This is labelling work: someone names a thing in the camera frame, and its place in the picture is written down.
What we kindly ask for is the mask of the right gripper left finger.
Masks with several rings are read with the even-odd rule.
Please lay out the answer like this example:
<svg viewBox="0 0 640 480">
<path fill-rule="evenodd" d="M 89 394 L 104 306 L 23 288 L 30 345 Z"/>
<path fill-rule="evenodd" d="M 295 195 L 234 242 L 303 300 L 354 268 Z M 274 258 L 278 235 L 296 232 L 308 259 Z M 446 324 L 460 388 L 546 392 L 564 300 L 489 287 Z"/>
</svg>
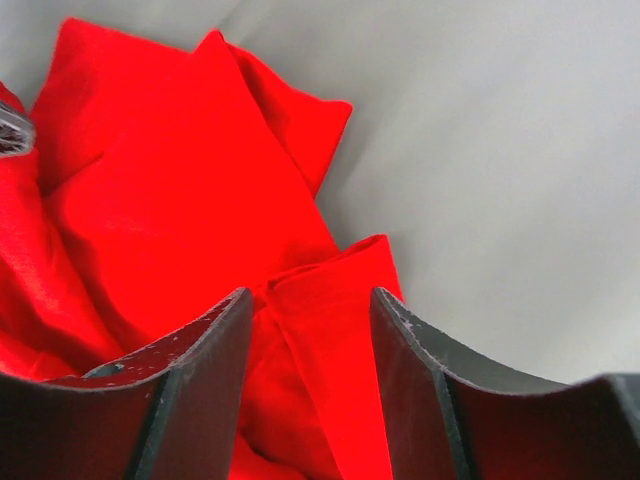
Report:
<svg viewBox="0 0 640 480">
<path fill-rule="evenodd" d="M 5 479 L 225 479 L 252 329 L 240 288 L 82 376 L 1 378 Z"/>
</svg>

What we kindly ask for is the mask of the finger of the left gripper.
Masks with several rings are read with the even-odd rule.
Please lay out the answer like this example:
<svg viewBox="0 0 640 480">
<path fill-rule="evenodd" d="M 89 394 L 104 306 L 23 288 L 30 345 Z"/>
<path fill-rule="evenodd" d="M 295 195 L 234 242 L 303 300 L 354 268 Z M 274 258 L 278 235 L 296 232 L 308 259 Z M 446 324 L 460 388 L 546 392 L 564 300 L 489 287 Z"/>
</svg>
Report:
<svg viewBox="0 0 640 480">
<path fill-rule="evenodd" d="M 35 145 L 36 129 L 27 116 L 8 103 L 0 106 L 0 154 L 2 157 L 29 154 Z"/>
</svg>

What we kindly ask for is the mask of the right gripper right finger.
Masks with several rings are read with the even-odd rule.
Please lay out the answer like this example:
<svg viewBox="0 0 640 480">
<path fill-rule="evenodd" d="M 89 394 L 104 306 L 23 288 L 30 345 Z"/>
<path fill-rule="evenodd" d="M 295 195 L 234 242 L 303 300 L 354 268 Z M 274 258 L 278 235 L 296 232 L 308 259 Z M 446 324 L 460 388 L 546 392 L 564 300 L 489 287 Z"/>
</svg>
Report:
<svg viewBox="0 0 640 480">
<path fill-rule="evenodd" d="M 370 323 L 397 479 L 635 479 L 639 378 L 564 385 L 470 349 L 388 290 Z"/>
</svg>

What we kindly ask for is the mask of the red t shirt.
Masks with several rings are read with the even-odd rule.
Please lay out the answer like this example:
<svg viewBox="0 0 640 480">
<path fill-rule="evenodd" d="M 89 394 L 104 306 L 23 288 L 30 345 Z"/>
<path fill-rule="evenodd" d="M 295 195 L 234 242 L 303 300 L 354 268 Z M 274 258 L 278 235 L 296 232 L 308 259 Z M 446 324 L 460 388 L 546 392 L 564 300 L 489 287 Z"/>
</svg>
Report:
<svg viewBox="0 0 640 480">
<path fill-rule="evenodd" d="M 369 326 L 390 243 L 341 249 L 315 203 L 350 104 L 210 32 L 191 52 L 79 19 L 1 164 L 1 369 L 84 373 L 231 291 L 254 297 L 235 479 L 388 479 Z"/>
</svg>

